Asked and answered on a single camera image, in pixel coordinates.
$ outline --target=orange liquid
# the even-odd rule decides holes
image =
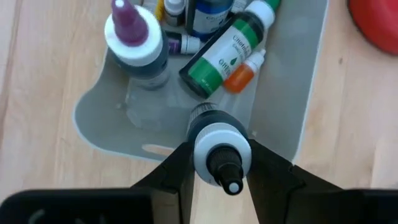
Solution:
[[[254,72],[243,63],[225,80],[224,87],[231,93],[241,93],[253,77]]]

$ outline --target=green bottle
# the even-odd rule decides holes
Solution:
[[[208,98],[250,56],[274,20],[271,6],[254,0],[191,58],[180,77],[198,96]]]
[[[280,0],[266,0],[266,2],[272,7],[274,12],[276,12],[279,7]]]

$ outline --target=white bottle cap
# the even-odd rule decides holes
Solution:
[[[200,39],[189,35],[182,35],[181,54],[196,54],[200,50]]]
[[[178,16],[185,9],[184,0],[163,0],[163,1],[164,1],[165,10],[173,16]]]
[[[245,11],[256,15],[266,29],[269,29],[275,21],[274,10],[264,0],[254,0],[245,8]]]
[[[251,148],[249,142],[232,125],[227,123],[213,123],[204,127],[195,140],[193,150],[193,165],[202,180],[211,185],[219,186],[207,168],[207,157],[215,146],[229,145],[234,147],[241,156],[243,177],[248,174],[251,166]]]
[[[266,55],[266,50],[261,49],[258,52],[253,52],[245,61],[244,63],[248,65],[253,73],[257,73],[261,65],[264,63],[264,56]]]
[[[119,40],[115,33],[112,14],[106,20],[104,33],[108,47],[118,58],[131,66],[145,66],[152,63],[163,47],[162,29],[155,16],[141,6],[135,6],[148,25],[148,38],[140,46],[130,47]]]

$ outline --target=bottle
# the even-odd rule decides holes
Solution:
[[[251,166],[251,148],[243,125],[214,103],[196,106],[188,123],[187,141],[194,142],[193,165],[209,184],[229,195],[243,189]]]
[[[164,16],[164,1],[163,0],[144,0],[142,6],[149,10],[156,19],[161,22]]]
[[[165,85],[169,45],[155,16],[128,0],[112,0],[112,12],[104,33],[116,63],[137,86],[155,90]]]
[[[223,24],[233,0],[186,0],[185,29],[206,42]]]
[[[200,39],[185,34],[165,31],[169,40],[169,54],[195,54],[200,49]]]
[[[247,4],[248,4],[248,2],[246,0],[234,0],[234,4],[232,5],[231,12],[233,14],[242,12],[244,10],[244,8],[246,8]]]
[[[249,84],[254,75],[260,71],[264,63],[266,50],[254,52],[244,61],[224,82],[224,87],[231,93],[241,93],[244,87]]]
[[[166,12],[165,20],[168,25],[177,27],[184,23],[184,0],[164,0],[164,9]]]
[[[264,38],[275,14],[268,3],[254,0],[232,17],[180,70],[194,93],[208,98]]]
[[[266,2],[272,7],[274,12],[276,12],[280,5],[280,0],[266,0]]]

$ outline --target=wooden table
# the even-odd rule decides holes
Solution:
[[[22,189],[127,187],[157,165],[93,150],[72,125],[101,70],[109,13],[109,1],[0,0],[0,200]],[[342,187],[398,187],[397,86],[398,58],[361,37],[345,0],[331,0],[298,164]],[[247,187],[229,197],[199,180],[192,220],[257,222]]]

